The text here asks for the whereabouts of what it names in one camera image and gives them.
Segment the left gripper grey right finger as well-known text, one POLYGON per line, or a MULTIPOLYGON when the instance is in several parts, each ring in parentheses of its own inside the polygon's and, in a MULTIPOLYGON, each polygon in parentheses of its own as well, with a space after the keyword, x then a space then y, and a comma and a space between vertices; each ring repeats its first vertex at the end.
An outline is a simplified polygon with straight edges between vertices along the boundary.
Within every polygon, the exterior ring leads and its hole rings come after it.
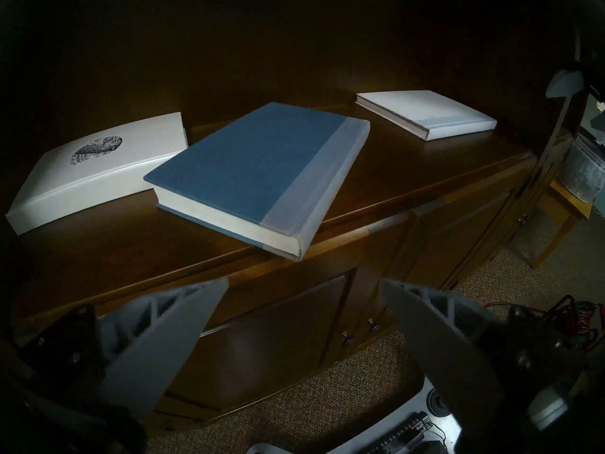
POLYGON ((501 319, 451 292, 393 279, 380 296, 408 350, 461 428, 458 453, 555 453, 557 424, 585 354, 544 320, 512 306, 501 319))

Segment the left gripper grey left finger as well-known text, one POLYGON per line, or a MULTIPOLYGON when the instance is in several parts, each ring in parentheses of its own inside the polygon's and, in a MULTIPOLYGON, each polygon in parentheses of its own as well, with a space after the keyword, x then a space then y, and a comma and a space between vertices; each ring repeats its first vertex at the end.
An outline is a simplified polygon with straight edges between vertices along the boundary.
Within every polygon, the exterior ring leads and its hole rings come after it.
POLYGON ((73 308, 21 347, 21 360, 43 383, 63 389, 83 381, 101 403, 144 419, 192 353, 228 279, 140 296, 97 318, 93 305, 73 308))

